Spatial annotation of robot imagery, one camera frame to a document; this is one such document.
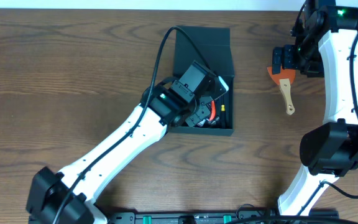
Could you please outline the red handled pliers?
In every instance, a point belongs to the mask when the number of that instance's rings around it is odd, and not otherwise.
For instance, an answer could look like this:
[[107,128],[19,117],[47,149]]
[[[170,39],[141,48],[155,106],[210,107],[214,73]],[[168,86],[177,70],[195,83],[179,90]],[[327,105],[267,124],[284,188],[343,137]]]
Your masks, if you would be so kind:
[[208,121],[213,121],[213,120],[215,119],[215,116],[216,116],[215,101],[212,100],[212,101],[210,102],[210,105],[211,105],[211,109],[210,109],[211,114],[210,114],[210,117],[209,117]]

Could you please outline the orange scraper wooden handle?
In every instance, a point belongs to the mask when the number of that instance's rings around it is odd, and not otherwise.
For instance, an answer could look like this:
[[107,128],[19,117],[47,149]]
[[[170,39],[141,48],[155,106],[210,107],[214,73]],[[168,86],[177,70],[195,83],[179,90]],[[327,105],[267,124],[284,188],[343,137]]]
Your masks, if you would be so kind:
[[272,73],[272,66],[267,67],[267,71],[271,79],[279,86],[280,92],[282,93],[286,113],[292,115],[295,112],[295,107],[291,99],[291,84],[295,80],[296,71],[292,69],[282,69],[278,74]]

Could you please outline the black yellow screwdriver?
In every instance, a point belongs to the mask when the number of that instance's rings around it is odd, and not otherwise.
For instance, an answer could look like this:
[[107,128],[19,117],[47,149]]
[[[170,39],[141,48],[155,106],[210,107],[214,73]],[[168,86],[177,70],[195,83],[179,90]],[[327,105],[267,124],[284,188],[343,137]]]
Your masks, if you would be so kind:
[[224,97],[221,98],[220,118],[221,118],[221,128],[226,129],[226,106],[224,102]]

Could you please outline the dark green box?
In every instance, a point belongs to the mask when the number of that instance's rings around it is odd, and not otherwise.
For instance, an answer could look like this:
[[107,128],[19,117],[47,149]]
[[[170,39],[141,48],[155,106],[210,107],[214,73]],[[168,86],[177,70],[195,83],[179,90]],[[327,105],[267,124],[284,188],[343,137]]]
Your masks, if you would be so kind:
[[[195,45],[205,57],[211,70],[221,76],[229,86],[225,93],[224,102],[226,106],[226,129],[221,128],[221,119],[214,126],[204,124],[202,127],[189,127],[187,124],[171,129],[173,133],[183,134],[206,134],[215,136],[230,136],[234,132],[233,99],[234,99],[234,64],[231,54],[230,29],[218,27],[181,26],[191,37]],[[175,54],[173,63],[173,75],[181,77],[192,61],[203,63],[193,46],[180,32],[176,34]],[[215,102],[216,116],[220,117],[221,98]]]

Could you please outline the small claw hammer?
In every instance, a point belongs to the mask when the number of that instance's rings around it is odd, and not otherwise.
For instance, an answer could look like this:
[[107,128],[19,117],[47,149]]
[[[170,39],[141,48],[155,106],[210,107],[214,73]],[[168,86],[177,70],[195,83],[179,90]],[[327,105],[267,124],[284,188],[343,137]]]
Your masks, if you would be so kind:
[[219,120],[220,120],[220,117],[216,116],[213,120],[208,121],[208,125],[210,125],[210,126],[217,125],[219,123]]

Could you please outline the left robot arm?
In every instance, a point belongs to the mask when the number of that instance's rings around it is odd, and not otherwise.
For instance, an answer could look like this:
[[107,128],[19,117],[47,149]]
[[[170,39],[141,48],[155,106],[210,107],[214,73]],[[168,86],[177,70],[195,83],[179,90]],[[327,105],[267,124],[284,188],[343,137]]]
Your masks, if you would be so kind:
[[144,149],[181,125],[229,87],[198,62],[180,78],[167,78],[145,90],[129,117],[93,150],[60,169],[39,170],[32,179],[26,210],[39,223],[108,223],[95,205],[104,188]]

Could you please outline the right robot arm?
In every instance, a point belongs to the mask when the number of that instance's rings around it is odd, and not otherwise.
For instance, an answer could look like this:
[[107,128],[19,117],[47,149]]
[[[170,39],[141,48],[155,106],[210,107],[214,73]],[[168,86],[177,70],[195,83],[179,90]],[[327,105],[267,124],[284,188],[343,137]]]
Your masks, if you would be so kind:
[[281,216],[305,217],[328,187],[358,168],[358,7],[307,0],[291,30],[295,43],[277,47],[268,73],[280,87],[288,114],[295,110],[295,73],[321,77],[325,112],[320,127],[300,143],[301,166],[279,196]]

